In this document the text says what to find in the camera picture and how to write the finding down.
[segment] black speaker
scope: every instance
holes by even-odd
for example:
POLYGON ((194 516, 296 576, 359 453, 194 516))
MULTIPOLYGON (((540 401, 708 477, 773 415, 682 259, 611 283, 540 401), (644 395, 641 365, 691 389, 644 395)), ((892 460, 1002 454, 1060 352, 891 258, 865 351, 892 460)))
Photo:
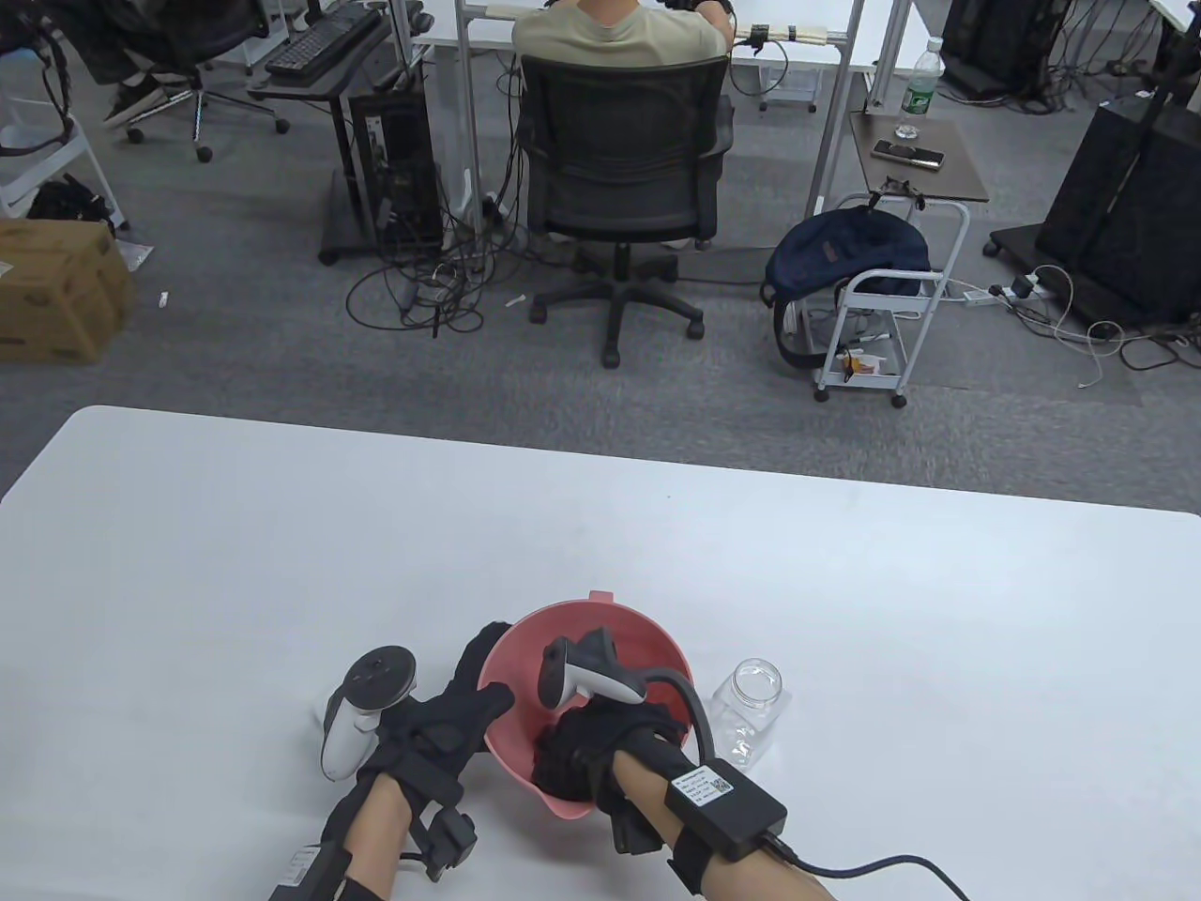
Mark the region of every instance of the black speaker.
POLYGON ((1165 107, 1123 186, 1119 161, 1131 157, 1149 103, 1124 97, 1098 108, 1036 245, 1139 306, 1146 321, 1172 323, 1201 311, 1201 117, 1165 107))
POLYGON ((943 29, 948 77, 972 96, 1036 91, 1071 2, 954 0, 943 29))

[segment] computer tower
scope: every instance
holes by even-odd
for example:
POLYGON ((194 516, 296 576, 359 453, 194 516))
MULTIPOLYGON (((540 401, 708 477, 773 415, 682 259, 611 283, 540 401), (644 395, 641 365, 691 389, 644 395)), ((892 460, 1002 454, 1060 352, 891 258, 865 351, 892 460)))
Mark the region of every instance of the computer tower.
POLYGON ((943 29, 946 76, 973 97, 1029 96, 1071 0, 954 0, 943 29))
POLYGON ((1149 103, 1098 108, 1036 246, 1129 300, 1145 322, 1172 323, 1201 311, 1201 117, 1165 107, 1124 180, 1149 103))
POLYGON ((352 96, 351 125, 383 253, 442 246, 442 203, 420 78, 352 96))

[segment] glass cup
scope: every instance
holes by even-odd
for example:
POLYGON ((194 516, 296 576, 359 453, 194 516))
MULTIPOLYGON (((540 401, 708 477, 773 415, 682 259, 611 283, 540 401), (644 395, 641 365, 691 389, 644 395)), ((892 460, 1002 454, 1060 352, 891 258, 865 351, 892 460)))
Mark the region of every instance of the glass cup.
POLYGON ((739 663, 709 705, 717 756, 749 770, 771 742, 772 727, 791 697, 773 664, 759 657, 739 663))

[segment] pink bowl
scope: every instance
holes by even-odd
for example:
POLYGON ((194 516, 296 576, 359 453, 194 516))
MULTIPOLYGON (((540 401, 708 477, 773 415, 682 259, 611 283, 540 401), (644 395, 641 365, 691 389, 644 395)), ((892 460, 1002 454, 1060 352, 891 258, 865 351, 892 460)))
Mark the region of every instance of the pink bowl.
MULTIPOLYGON (((538 700, 542 652, 560 636, 578 642, 602 626, 613 633, 617 658, 622 664, 633 669, 670 667, 692 681, 688 661, 671 637, 655 620, 614 603, 613 595, 605 591, 591 592, 587 601, 567 601, 530 614, 496 643, 479 675, 480 688, 489 682, 504 682, 513 690, 515 698, 513 709, 489 727, 484 736, 488 750, 513 778, 542 798, 551 812, 562 819, 579 819, 594 805, 552 798, 538 790, 530 781, 534 740, 543 729, 557 722, 563 712, 546 710, 538 700)), ((652 685, 649 700, 667 704, 673 716, 682 723, 692 720, 679 693, 668 685, 652 685)), ((579 698, 569 706, 582 703, 584 699, 579 698)))

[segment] label sticker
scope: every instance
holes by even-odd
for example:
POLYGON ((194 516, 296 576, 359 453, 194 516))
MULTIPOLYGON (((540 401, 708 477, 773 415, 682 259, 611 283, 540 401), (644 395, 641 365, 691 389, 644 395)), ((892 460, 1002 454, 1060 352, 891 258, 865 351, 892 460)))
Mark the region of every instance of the label sticker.
POLYGON ((716 801, 723 794, 734 790, 734 786, 707 766, 698 766, 692 772, 673 780, 671 784, 680 789, 695 807, 704 807, 710 801, 716 801))
POLYGON ((304 877, 309 875, 309 867, 312 866, 312 861, 317 859, 317 854, 319 853, 319 845, 310 845, 306 848, 300 848, 300 851, 292 855, 292 863, 283 871, 280 885, 287 885, 292 889, 299 887, 304 882, 304 877))

